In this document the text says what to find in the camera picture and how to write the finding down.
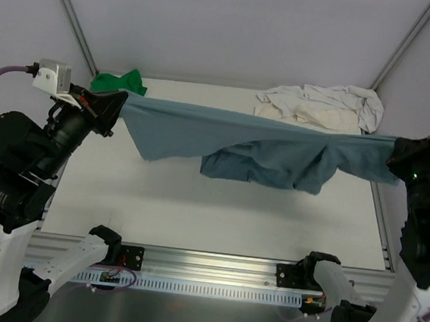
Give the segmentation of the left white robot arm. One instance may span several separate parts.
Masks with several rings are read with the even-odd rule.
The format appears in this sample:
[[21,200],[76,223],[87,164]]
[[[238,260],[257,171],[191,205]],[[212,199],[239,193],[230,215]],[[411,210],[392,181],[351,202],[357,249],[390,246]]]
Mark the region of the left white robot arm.
[[127,93],[91,93],[73,86],[71,102],[57,100],[44,127],[19,111],[0,114],[0,322],[30,322],[77,273],[121,256],[121,237],[93,227],[78,245],[44,265],[28,269],[24,255],[53,180],[88,134],[110,137]]

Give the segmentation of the blue t shirt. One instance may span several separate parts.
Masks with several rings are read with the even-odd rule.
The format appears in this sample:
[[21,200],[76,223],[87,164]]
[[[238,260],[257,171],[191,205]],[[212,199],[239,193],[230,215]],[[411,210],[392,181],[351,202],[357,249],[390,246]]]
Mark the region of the blue t shirt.
[[145,161],[201,158],[207,177],[318,195],[341,170],[393,185],[394,138],[323,133],[264,117],[129,94],[121,117]]

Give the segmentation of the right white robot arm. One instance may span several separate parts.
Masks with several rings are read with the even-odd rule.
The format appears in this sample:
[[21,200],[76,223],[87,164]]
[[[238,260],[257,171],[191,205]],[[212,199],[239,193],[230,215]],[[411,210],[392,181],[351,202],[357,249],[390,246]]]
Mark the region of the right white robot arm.
[[430,136],[396,140],[387,166],[405,183],[407,218],[395,279],[381,305],[365,303],[333,255],[311,252],[297,266],[306,288],[323,291],[330,322],[430,322]]

